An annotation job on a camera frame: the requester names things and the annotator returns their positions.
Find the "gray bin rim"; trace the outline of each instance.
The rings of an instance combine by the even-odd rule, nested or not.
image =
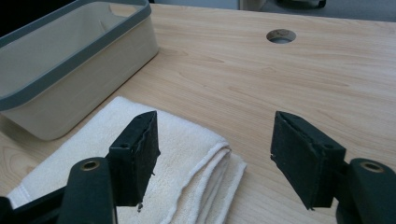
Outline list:
[[[127,18],[125,21],[109,30],[106,34],[100,36],[91,44],[82,48],[80,51],[59,63],[57,66],[50,69],[40,77],[32,80],[29,83],[26,83],[24,87],[15,90],[14,92],[0,96],[0,111],[18,107],[34,99],[38,94],[49,88],[63,77],[66,77],[67,74],[72,72],[75,68],[89,60],[94,54],[110,45],[114,40],[125,34],[131,28],[135,27],[151,14],[151,8],[149,6],[149,1],[147,0],[77,0],[23,26],[18,30],[15,30],[14,32],[9,33],[8,35],[4,35],[0,38],[0,48],[23,37],[24,35],[33,32],[34,30],[50,23],[51,21],[55,21],[74,9],[94,2],[125,4],[142,7],[139,8],[133,16]]]

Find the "white towel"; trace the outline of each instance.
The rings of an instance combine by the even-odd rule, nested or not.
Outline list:
[[[137,115],[156,110],[116,97],[8,194],[14,207],[65,186],[70,168],[104,157]],[[159,147],[143,209],[119,207],[119,223],[223,223],[246,163],[216,133],[157,110]]]

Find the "wooden table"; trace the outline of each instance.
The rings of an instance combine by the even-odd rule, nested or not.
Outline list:
[[[221,134],[247,169],[227,223],[335,223],[307,211],[270,160],[277,110],[302,116],[347,148],[396,170],[396,23],[153,5],[159,54],[85,118],[50,142],[0,117],[0,194],[121,95]],[[289,29],[284,45],[268,32]]]

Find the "plastic storage bin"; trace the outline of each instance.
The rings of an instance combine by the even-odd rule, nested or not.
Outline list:
[[[145,0],[77,0],[0,39],[0,112],[51,140],[158,52]]]

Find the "light wood surface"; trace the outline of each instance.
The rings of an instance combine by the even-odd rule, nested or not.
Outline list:
[[[71,133],[45,142],[0,117],[0,194],[121,95],[221,134],[247,169],[227,223],[335,223],[307,211],[270,160],[277,110],[396,170],[396,23],[153,5],[159,54]],[[285,45],[266,39],[289,29]]]

